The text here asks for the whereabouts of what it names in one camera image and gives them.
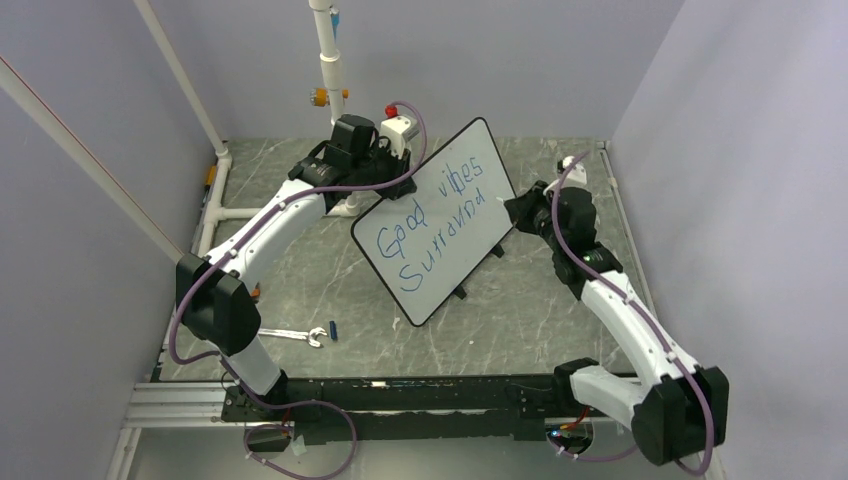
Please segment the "white whiteboard black frame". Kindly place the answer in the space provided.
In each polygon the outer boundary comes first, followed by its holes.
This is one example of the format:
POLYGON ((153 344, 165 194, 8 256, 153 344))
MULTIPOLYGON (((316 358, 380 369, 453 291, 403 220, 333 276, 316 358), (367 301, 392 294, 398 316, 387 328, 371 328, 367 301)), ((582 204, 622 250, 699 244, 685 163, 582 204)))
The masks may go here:
POLYGON ((424 325, 512 228, 515 198, 488 122, 473 119, 425 160, 417 191, 379 200, 352 224, 354 243, 409 323, 424 325))

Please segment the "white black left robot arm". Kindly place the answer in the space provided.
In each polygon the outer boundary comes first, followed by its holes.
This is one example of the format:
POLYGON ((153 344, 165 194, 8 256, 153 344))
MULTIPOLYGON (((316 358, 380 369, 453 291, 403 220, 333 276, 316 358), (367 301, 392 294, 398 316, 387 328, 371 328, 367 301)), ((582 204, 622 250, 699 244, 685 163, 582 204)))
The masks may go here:
POLYGON ((250 390, 248 407, 264 420, 287 406, 288 377, 271 358, 251 294, 276 258, 306 229, 352 193, 373 191, 395 200, 415 191, 417 165, 409 143, 422 137, 418 119, 395 114, 380 124, 339 117, 287 174, 281 187, 239 231, 205 254, 176 265, 176 325, 213 345, 212 355, 250 390))

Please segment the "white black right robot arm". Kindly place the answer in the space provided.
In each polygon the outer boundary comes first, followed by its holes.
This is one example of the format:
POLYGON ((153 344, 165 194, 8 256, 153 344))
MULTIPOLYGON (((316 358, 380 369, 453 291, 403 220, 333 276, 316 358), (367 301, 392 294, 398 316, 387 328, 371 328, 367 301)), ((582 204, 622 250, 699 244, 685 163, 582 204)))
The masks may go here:
POLYGON ((591 358, 557 366, 551 401, 574 415, 588 407, 627 427, 636 449, 654 465, 702 457, 704 473, 726 438, 729 380, 674 342, 632 286, 621 262, 597 238, 597 210, 581 188, 555 190, 540 181, 505 201, 513 226, 552 250, 559 281, 599 318, 630 361, 636 382, 591 358))

